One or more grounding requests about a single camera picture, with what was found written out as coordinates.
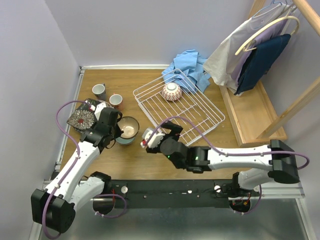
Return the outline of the dark brown bowl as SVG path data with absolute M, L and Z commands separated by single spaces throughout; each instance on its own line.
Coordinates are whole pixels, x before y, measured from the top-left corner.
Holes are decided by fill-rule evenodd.
M 139 122 L 131 116 L 122 117 L 122 119 L 118 122 L 118 126 L 122 132 L 120 137 L 123 139 L 134 138 L 140 130 Z

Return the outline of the pink mug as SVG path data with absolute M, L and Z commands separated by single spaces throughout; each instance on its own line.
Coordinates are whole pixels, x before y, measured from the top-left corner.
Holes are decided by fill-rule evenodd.
M 113 94 L 109 97 L 109 103 L 115 109 L 122 111 L 123 110 L 123 97 L 120 94 Z

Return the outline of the black square plate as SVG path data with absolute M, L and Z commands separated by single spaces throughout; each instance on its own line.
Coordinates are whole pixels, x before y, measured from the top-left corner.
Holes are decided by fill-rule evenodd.
M 106 101 L 87 98 L 85 102 L 90 104 L 90 106 L 94 105 L 96 107 L 99 103 Z M 69 126 L 73 127 L 80 133 L 92 128 L 98 122 L 94 112 L 90 110 L 90 106 L 88 104 L 82 103 L 77 109 L 74 110 L 74 112 L 66 121 Z

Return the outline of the light green ribbed bowl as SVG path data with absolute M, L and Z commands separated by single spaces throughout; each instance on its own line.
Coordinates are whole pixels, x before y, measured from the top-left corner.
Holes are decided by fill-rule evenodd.
M 115 141 L 120 145 L 126 146 L 126 145 L 130 145 L 135 139 L 136 139 L 135 136 L 131 138 L 124 138 L 122 136 L 119 136 L 115 139 Z

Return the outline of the grey mug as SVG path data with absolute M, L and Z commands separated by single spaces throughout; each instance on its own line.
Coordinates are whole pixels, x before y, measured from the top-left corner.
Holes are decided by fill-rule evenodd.
M 105 84 L 96 84 L 92 87 L 92 93 L 98 100 L 105 101 L 107 98 Z

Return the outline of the red white patterned bowl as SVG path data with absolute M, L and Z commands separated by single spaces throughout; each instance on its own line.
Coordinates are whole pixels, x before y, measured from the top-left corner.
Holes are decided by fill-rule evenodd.
M 170 82 L 164 85 L 161 95 L 167 101 L 176 101 L 182 96 L 182 89 L 175 82 Z

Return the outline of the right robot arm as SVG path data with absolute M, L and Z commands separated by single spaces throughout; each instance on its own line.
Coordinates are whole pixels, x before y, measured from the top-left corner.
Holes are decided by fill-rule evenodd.
M 236 196 L 268 182 L 300 182 L 294 150 L 283 141 L 272 139 L 266 145 L 249 148 L 186 146 L 179 141 L 183 128 L 171 121 L 161 124 L 169 133 L 147 128 L 140 143 L 147 153 L 161 153 L 176 169 L 195 174 L 227 168 L 245 168 L 232 176 L 230 191 Z

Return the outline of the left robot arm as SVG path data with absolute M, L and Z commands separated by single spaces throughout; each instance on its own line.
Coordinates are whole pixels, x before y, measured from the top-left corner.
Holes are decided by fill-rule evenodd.
M 32 220 L 42 224 L 44 231 L 52 229 L 59 234 L 65 233 L 79 208 L 96 195 L 104 198 L 110 194 L 110 179 L 103 173 L 95 173 L 83 186 L 78 184 L 93 160 L 122 134 L 118 125 L 122 117 L 119 110 L 104 107 L 98 121 L 82 133 L 75 144 L 75 152 L 62 171 L 44 190 L 36 189 L 32 193 Z

